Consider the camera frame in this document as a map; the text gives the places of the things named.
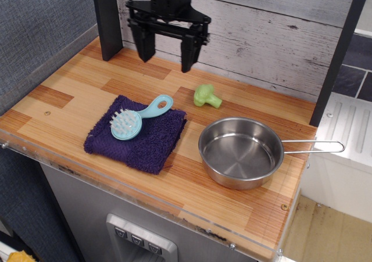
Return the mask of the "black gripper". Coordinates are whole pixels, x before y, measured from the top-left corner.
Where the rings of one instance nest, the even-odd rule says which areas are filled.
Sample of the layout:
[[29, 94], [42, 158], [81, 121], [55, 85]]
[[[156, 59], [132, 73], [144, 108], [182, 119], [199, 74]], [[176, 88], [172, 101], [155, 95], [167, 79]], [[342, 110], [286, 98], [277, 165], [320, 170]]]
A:
[[139, 58], [147, 62], [155, 54], [155, 34], [181, 39], [181, 71], [198, 61], [201, 46], [209, 42], [211, 18], [195, 10], [191, 0], [126, 2], [128, 23]]

